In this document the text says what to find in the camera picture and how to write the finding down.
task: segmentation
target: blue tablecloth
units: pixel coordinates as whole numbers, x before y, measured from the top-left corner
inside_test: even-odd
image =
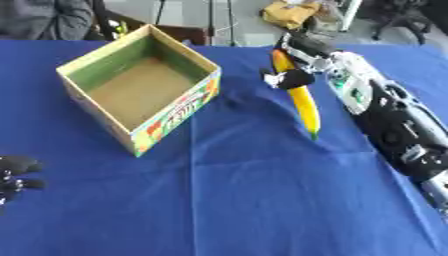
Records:
[[[269,48],[197,50],[222,92],[141,159],[69,100],[56,66],[94,42],[0,41],[0,154],[46,164],[43,192],[0,216],[2,256],[448,255],[448,229],[357,130],[322,80],[313,142],[260,81]],[[429,48],[343,46],[442,120],[448,62]]]

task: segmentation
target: box label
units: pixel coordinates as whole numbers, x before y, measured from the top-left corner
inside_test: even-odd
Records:
[[[216,72],[157,115],[158,118],[138,128],[132,136],[135,155],[141,156],[216,96],[219,92],[219,80],[220,72]]]

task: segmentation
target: open cardboard box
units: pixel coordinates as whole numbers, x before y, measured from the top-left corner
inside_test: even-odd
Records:
[[[57,68],[73,100],[139,157],[219,92],[221,68],[151,25]]]

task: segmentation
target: green box side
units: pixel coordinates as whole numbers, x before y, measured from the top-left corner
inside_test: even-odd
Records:
[[[153,55],[153,45],[154,40],[151,37],[139,39],[104,58],[76,70],[69,75],[69,78],[83,91],[89,92],[128,70],[142,58]]]
[[[89,92],[148,57],[156,57],[168,63],[174,70],[190,78],[193,83],[201,81],[208,75],[207,71],[192,60],[153,36],[148,36],[73,72],[69,78],[83,91]]]
[[[160,41],[155,41],[153,47],[154,55],[157,58],[168,63],[168,65],[172,69],[176,70],[182,75],[189,77],[190,81],[194,84],[199,83],[210,74],[210,72],[199,67],[191,59],[176,52],[175,50],[171,49],[171,47]]]

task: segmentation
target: banana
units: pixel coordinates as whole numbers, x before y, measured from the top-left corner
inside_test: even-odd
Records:
[[[272,52],[272,63],[277,73],[296,68],[288,56],[283,51],[277,49]],[[316,140],[317,133],[320,130],[320,116],[308,88],[301,86],[288,90],[288,93],[302,118],[305,128],[311,133],[311,138]]]

